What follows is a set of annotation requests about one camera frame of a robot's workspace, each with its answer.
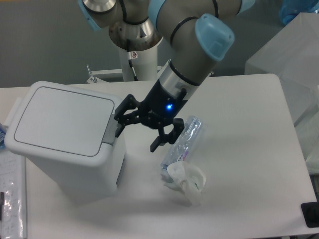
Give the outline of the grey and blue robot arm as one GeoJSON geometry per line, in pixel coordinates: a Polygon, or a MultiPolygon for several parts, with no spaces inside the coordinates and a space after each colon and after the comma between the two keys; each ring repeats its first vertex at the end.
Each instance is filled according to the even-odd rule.
{"type": "Polygon", "coordinates": [[[131,124],[158,130],[150,146],[173,144],[184,129],[177,114],[221,61],[235,36],[223,22],[254,5],[252,0],[80,0],[95,30],[115,27],[127,51],[152,46],[158,36],[175,51],[169,65],[141,102],[127,95],[115,110],[120,136],[131,124]]]}

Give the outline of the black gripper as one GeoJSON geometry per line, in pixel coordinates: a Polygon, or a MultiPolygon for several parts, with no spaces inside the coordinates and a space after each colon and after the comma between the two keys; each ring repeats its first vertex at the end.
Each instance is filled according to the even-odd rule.
{"type": "Polygon", "coordinates": [[[159,135],[150,145],[154,152],[159,146],[166,143],[174,144],[184,130],[184,121],[174,117],[179,113],[187,100],[184,97],[187,90],[182,88],[176,96],[172,96],[161,85],[158,79],[145,99],[137,101],[132,94],[128,94],[115,110],[114,119],[118,122],[115,137],[118,138],[124,128],[131,124],[141,124],[151,129],[157,129],[159,135]],[[165,134],[164,128],[173,125],[170,133],[165,134]]]}

